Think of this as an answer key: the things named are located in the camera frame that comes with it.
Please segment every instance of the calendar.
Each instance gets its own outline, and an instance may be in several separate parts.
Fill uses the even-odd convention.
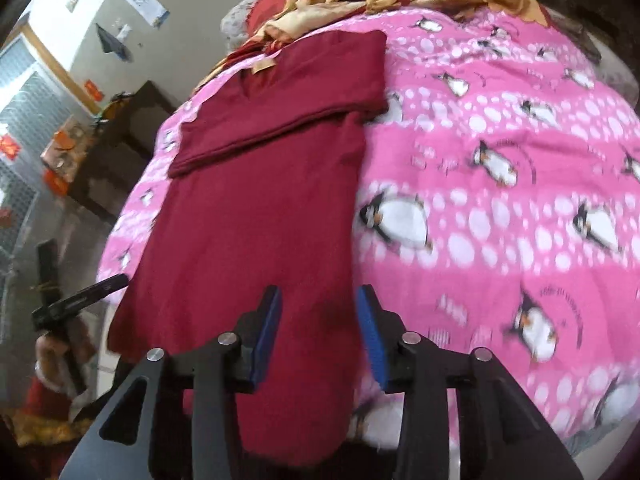
[[[142,16],[145,21],[155,28],[160,28],[162,22],[169,15],[158,0],[127,0]]]

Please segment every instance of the garment tag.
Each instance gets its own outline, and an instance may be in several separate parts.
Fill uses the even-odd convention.
[[[260,70],[264,70],[265,68],[269,68],[271,66],[274,66],[276,64],[276,62],[273,59],[261,59],[260,61],[256,61],[252,66],[251,66],[251,73],[252,74],[257,74],[258,72],[260,72]]]

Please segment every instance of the maroon garment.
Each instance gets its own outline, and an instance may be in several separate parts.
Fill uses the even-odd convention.
[[[203,345],[282,289],[268,376],[238,396],[245,449],[289,465],[343,441],[362,359],[351,226],[363,122],[386,110],[379,31],[332,31],[235,74],[184,123],[162,211],[109,334],[130,360]]]

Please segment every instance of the blue gripper pad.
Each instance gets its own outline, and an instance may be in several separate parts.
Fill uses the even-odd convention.
[[[378,325],[379,320],[376,310],[382,311],[382,307],[378,303],[373,287],[370,285],[361,286],[356,293],[358,323],[362,333],[362,340],[369,356],[369,362],[371,363],[373,378],[384,391],[389,382],[389,363],[385,341]]]
[[[253,366],[250,381],[254,387],[264,380],[269,368],[271,352],[276,341],[280,316],[282,315],[282,294],[277,286],[269,286],[262,297],[262,303],[258,307],[258,313],[262,318],[262,327],[258,334],[254,347]]]

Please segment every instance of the white wall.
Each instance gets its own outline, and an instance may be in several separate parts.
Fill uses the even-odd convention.
[[[66,69],[76,57],[84,35],[104,0],[78,0],[73,12],[65,5],[68,0],[32,0],[26,9],[31,14],[31,28]]]

